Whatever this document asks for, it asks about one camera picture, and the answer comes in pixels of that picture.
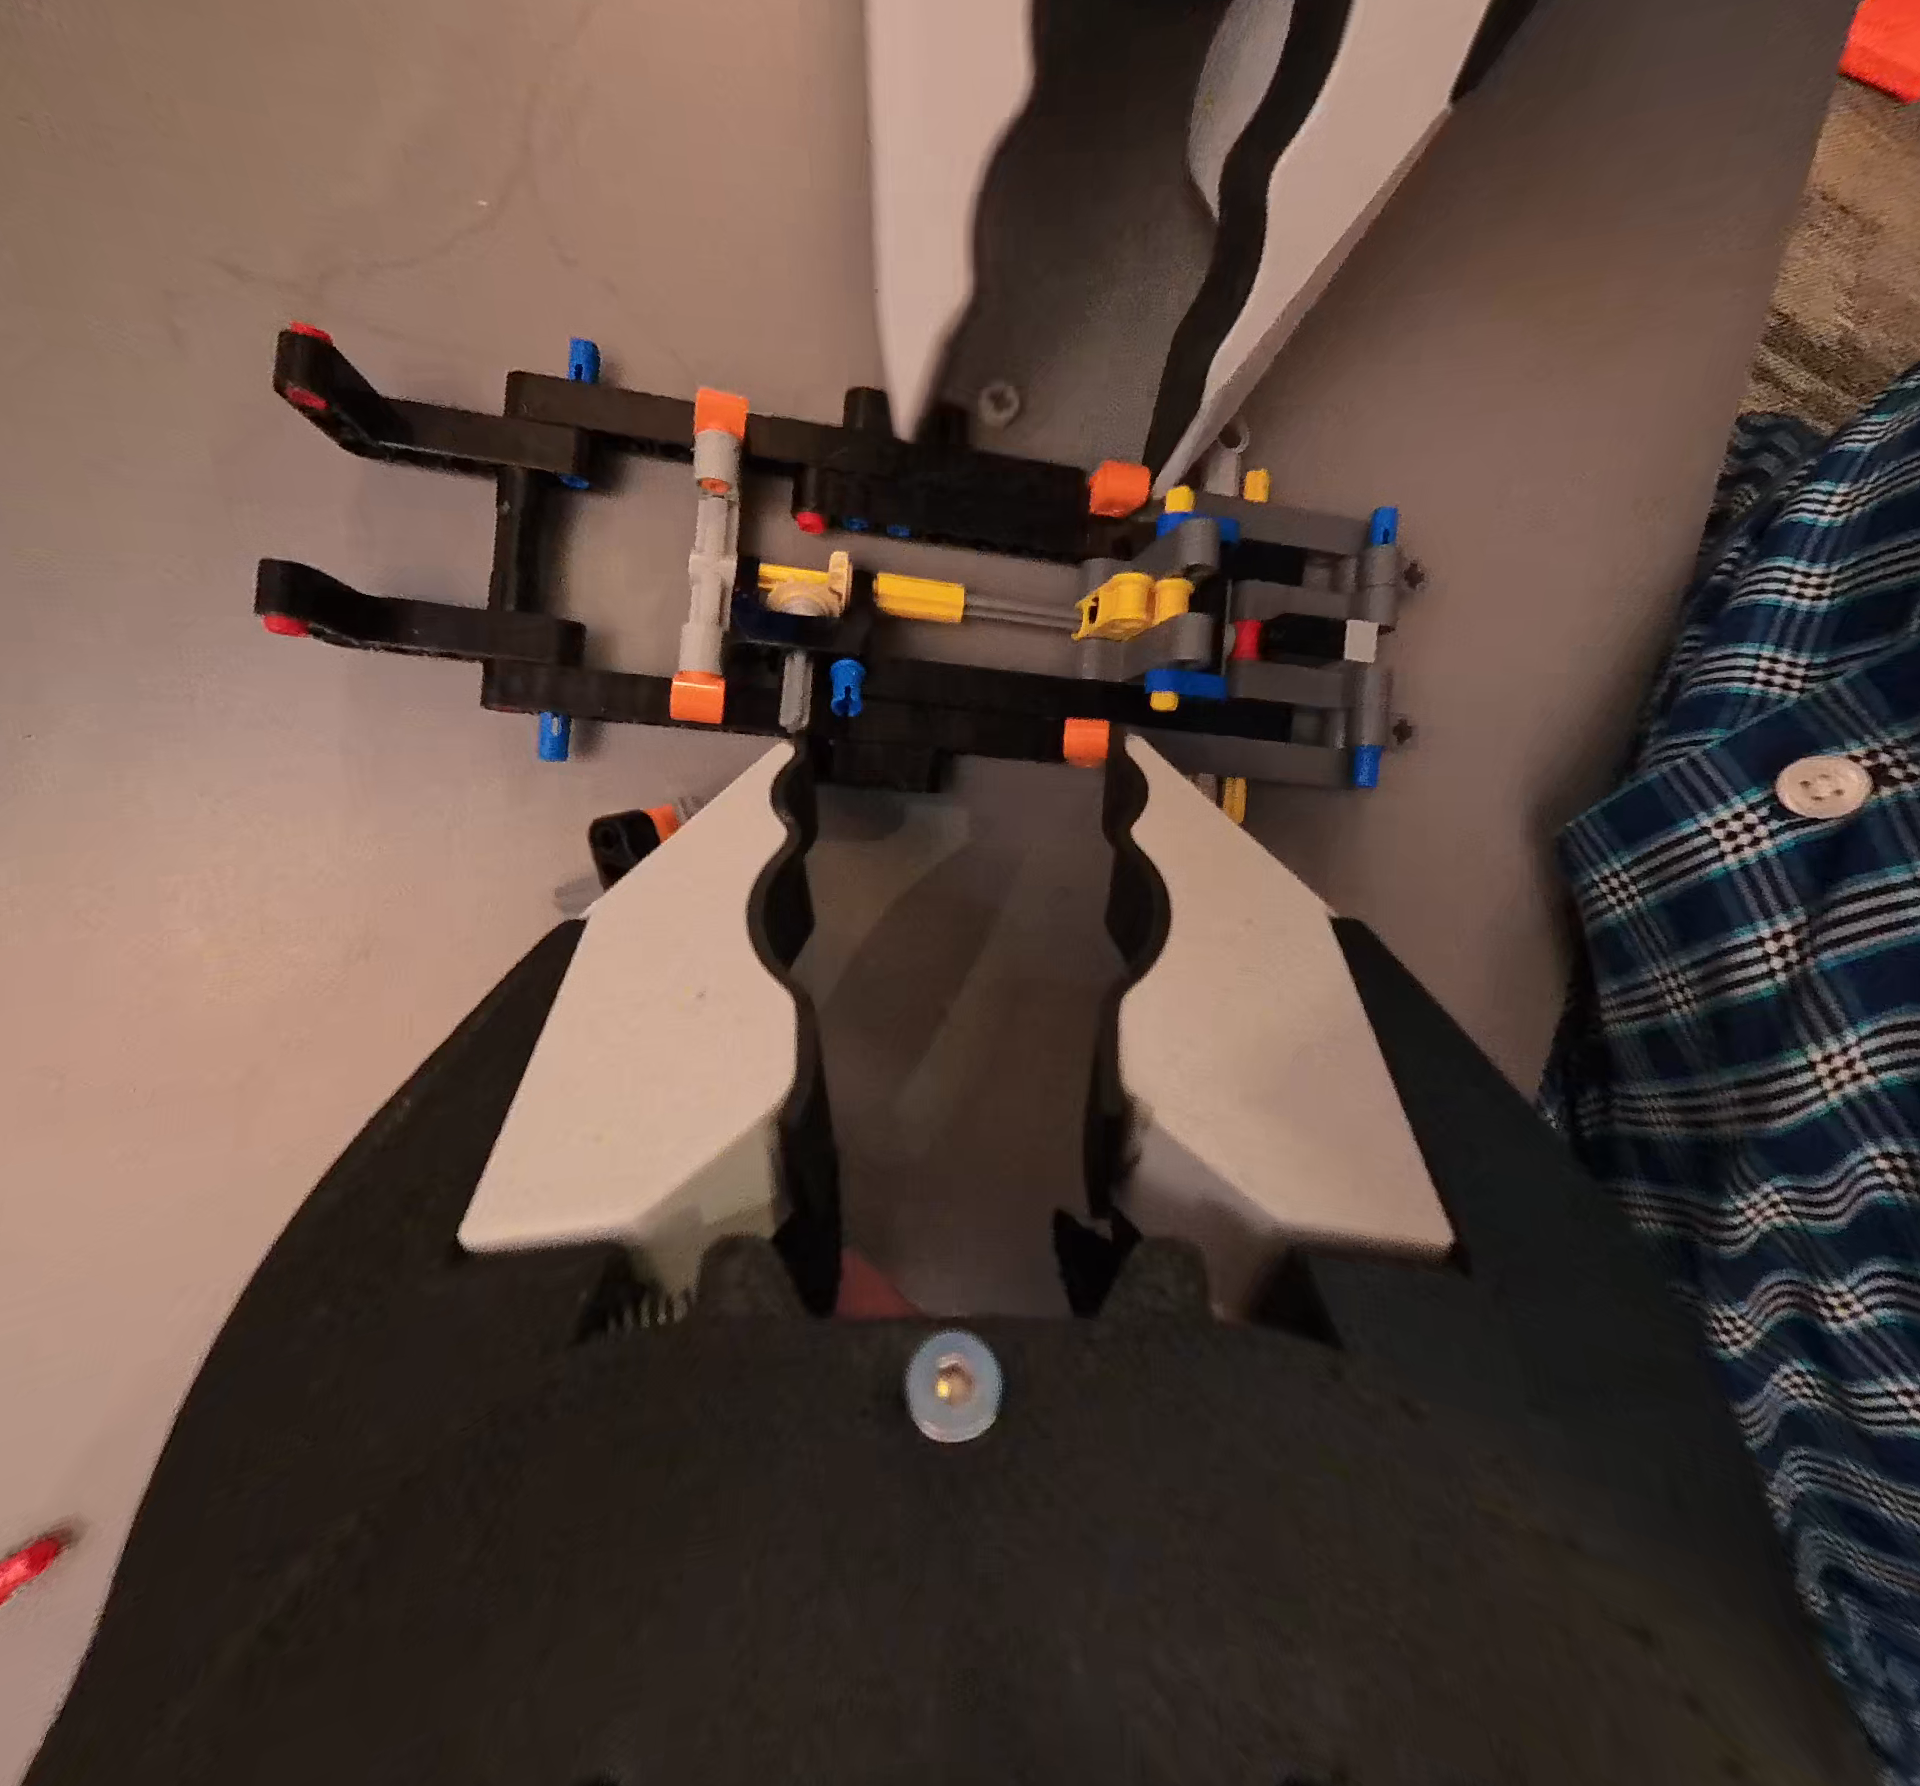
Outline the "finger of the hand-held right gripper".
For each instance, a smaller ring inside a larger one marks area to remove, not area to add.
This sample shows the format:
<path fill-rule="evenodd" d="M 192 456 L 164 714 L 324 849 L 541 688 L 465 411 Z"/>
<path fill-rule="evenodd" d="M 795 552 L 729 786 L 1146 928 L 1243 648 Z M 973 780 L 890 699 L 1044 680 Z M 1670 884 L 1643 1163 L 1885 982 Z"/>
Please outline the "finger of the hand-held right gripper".
<path fill-rule="evenodd" d="M 1035 0 L 862 0 L 877 342 L 895 428 L 936 404 L 977 215 L 1035 82 Z"/>
<path fill-rule="evenodd" d="M 1144 459 L 1166 489 L 1301 326 L 1450 117 L 1498 0 L 1234 0 L 1212 93 L 1212 246 L 1164 356 Z"/>

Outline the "orange plastic object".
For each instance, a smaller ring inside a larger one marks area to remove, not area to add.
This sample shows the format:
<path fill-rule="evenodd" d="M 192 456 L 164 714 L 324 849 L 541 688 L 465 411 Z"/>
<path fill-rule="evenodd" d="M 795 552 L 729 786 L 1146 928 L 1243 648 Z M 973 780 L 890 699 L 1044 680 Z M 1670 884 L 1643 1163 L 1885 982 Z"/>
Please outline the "orange plastic object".
<path fill-rule="evenodd" d="M 1901 103 L 1918 103 L 1918 0 L 1860 0 L 1840 76 Z"/>

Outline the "black lego chassis assembly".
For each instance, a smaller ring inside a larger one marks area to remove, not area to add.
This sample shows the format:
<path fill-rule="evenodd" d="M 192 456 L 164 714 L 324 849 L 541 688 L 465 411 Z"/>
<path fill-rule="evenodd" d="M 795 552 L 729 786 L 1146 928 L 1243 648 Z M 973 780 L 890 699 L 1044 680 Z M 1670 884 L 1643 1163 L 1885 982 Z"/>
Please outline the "black lego chassis assembly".
<path fill-rule="evenodd" d="M 495 411 L 376 388 L 315 325 L 275 338 L 273 388 L 339 450 L 494 483 L 479 604 L 361 593 L 265 557 L 275 635 L 460 663 L 482 703 L 528 714 L 538 759 L 571 733 L 647 727 L 788 739 L 823 778 L 936 790 L 959 756 L 1101 766 L 1140 733 L 1232 809 L 1247 784 L 1379 790 L 1406 740 L 1383 645 L 1410 591 L 1398 513 L 1272 498 L 1229 441 L 1227 489 L 1155 492 L 1146 467 L 985 450 L 939 407 L 915 437 L 880 388 L 833 424 L 738 392 L 610 383 L 598 346 L 514 371 Z M 588 663 L 542 598 L 556 493 L 642 459 L 687 479 L 683 618 L 664 673 Z"/>

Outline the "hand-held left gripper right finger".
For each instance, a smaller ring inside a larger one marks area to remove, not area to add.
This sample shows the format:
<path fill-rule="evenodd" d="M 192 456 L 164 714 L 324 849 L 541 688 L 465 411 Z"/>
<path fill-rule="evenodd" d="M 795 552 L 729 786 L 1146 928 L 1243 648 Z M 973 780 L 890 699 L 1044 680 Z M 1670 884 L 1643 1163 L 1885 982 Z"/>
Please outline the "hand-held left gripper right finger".
<path fill-rule="evenodd" d="M 1215 1319 L 1315 1319 L 1316 1264 L 1458 1276 L 1458 1228 L 1331 907 L 1140 736 L 1103 764 L 1109 856 L 1082 1208 L 1053 1216 L 1093 1319 L 1148 1243 Z"/>

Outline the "black lego gear rack assembly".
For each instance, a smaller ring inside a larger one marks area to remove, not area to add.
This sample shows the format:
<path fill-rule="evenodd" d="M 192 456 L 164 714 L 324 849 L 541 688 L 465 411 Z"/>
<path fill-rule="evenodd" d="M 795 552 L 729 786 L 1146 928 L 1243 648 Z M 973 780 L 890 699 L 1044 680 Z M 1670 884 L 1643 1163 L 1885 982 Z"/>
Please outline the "black lego gear rack assembly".
<path fill-rule="evenodd" d="M 553 904 L 561 918 L 587 914 L 610 886 L 657 854 L 684 822 L 702 813 L 700 794 L 683 794 L 669 803 L 602 814 L 588 825 L 590 871 L 581 879 L 565 881 L 556 889 Z"/>

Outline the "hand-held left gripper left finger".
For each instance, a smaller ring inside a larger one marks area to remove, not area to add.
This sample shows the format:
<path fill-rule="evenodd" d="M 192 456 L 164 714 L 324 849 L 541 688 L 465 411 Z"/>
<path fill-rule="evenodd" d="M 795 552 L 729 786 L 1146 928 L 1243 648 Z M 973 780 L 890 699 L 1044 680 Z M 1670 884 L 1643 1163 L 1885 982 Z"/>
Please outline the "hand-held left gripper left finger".
<path fill-rule="evenodd" d="M 809 755 L 778 743 L 579 918 L 458 1221 L 470 1255 L 617 1247 L 692 1293 L 712 1247 L 774 1243 L 833 1309 L 841 1184 L 816 1013 Z"/>

